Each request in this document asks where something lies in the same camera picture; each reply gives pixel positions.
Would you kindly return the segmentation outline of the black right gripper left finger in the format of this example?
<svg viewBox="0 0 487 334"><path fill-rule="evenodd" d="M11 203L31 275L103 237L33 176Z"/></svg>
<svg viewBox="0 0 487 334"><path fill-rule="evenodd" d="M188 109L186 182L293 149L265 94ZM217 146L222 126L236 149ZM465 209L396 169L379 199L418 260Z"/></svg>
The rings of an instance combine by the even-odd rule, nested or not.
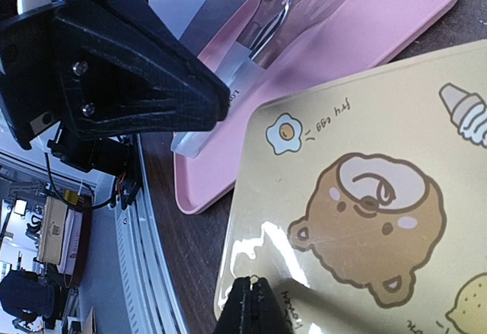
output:
<svg viewBox="0 0 487 334"><path fill-rule="evenodd" d="M250 278L237 278L231 288L224 309L218 319L214 334L251 333Z"/></svg>

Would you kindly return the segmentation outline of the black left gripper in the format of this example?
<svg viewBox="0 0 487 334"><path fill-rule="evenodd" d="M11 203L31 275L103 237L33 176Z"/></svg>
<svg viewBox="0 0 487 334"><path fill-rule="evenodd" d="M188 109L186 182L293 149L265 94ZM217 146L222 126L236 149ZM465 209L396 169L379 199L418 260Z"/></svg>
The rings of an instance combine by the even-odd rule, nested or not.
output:
<svg viewBox="0 0 487 334"><path fill-rule="evenodd" d="M72 43L57 24L71 12L71 6L43 6L1 22L1 111L24 150L54 123L73 123Z"/></svg>

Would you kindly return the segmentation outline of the bear print tin lid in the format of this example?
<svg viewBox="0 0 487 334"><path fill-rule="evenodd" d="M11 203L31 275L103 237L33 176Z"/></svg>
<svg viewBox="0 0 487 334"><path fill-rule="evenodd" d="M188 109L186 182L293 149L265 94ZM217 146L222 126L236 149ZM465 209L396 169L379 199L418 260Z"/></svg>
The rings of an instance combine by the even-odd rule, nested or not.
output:
<svg viewBox="0 0 487 334"><path fill-rule="evenodd" d="M486 331L486 43L250 117L214 298L265 278L295 333Z"/></svg>

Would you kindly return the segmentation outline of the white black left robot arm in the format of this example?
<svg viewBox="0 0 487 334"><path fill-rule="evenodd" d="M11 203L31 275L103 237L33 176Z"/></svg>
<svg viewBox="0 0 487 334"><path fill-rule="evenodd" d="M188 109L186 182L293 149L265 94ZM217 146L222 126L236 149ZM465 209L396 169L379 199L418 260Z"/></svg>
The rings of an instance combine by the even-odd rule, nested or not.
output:
<svg viewBox="0 0 487 334"><path fill-rule="evenodd" d="M148 0L17 0L1 10L1 115L25 150L52 126L49 156L141 187L132 134L208 131L228 87L167 29Z"/></svg>

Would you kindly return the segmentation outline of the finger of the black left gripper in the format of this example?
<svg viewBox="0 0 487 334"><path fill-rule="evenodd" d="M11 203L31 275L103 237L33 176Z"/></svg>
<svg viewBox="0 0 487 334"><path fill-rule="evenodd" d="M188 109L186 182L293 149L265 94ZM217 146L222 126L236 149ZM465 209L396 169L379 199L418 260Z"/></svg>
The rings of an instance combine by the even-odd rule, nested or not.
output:
<svg viewBox="0 0 487 334"><path fill-rule="evenodd" d="M86 60L83 75L60 76L63 123L79 138L208 131L224 119L224 83L203 64L123 68Z"/></svg>
<svg viewBox="0 0 487 334"><path fill-rule="evenodd" d="M57 24L71 40L75 75L85 73L88 59L107 60L123 68L203 64L168 30L148 0L69 0L59 6L72 7L71 14ZM224 119L229 94L224 84Z"/></svg>

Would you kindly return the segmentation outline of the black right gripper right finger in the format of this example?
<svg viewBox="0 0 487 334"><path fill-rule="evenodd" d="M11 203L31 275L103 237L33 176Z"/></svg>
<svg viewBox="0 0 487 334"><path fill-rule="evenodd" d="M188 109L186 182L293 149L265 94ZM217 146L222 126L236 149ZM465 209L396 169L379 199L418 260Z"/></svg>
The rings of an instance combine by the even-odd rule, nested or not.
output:
<svg viewBox="0 0 487 334"><path fill-rule="evenodd" d="M259 278L253 284L250 296L251 333L292 333L269 282L265 278Z"/></svg>

